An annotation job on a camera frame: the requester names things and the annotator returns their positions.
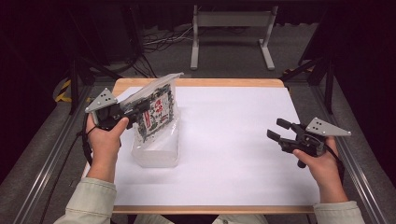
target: sleeve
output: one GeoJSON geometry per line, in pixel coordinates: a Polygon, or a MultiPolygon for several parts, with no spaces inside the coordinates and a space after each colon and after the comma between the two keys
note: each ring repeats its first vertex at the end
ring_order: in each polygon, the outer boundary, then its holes
{"type": "Polygon", "coordinates": [[[314,205],[318,224],[361,224],[364,220],[356,202],[319,203],[314,205]]]}
{"type": "Polygon", "coordinates": [[[103,180],[82,178],[55,223],[110,223],[116,199],[116,186],[103,180]]]}

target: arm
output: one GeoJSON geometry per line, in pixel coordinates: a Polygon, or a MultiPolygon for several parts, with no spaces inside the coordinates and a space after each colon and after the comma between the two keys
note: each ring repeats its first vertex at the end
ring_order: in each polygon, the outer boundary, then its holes
{"type": "MultiPolygon", "coordinates": [[[[334,137],[327,138],[326,144],[338,156],[334,137]]],[[[314,158],[294,149],[293,154],[309,167],[318,183],[320,203],[314,205],[318,223],[364,223],[356,202],[350,202],[344,192],[337,164],[331,153],[326,152],[321,157],[314,158]]]]}
{"type": "Polygon", "coordinates": [[[114,176],[120,150],[120,136],[128,124],[124,118],[109,132],[94,128],[91,115],[87,120],[93,150],[92,167],[73,193],[66,212],[55,223],[110,223],[116,198],[114,176]]]}

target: triangular metal bracket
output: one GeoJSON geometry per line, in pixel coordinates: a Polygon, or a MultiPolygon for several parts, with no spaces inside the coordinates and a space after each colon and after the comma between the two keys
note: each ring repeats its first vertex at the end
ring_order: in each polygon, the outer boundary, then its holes
{"type": "Polygon", "coordinates": [[[351,132],[340,129],[324,120],[314,118],[305,129],[309,133],[315,133],[321,136],[350,136],[351,132]]]}
{"type": "Polygon", "coordinates": [[[114,105],[118,102],[117,98],[111,93],[108,88],[105,88],[93,102],[85,108],[85,113],[91,113],[92,111],[102,109],[109,105],[114,105]]]}

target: plastic bag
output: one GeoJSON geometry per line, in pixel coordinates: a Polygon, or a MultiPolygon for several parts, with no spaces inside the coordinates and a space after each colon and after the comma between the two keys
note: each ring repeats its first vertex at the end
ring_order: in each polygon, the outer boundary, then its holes
{"type": "Polygon", "coordinates": [[[142,167],[175,167],[178,162],[180,113],[177,108],[175,80],[183,73],[158,78],[121,102],[127,111],[149,101],[149,111],[134,123],[132,155],[142,167]]]}

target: white paper sheet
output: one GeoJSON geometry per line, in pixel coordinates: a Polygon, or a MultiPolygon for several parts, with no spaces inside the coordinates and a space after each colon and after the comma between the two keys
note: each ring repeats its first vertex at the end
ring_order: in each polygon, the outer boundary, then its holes
{"type": "MultiPolygon", "coordinates": [[[[130,88],[119,100],[138,91],[130,88]]],[[[177,87],[180,157],[175,168],[141,168],[133,130],[121,137],[115,205],[312,205],[318,187],[307,168],[266,136],[299,123],[285,88],[177,87]]]]}

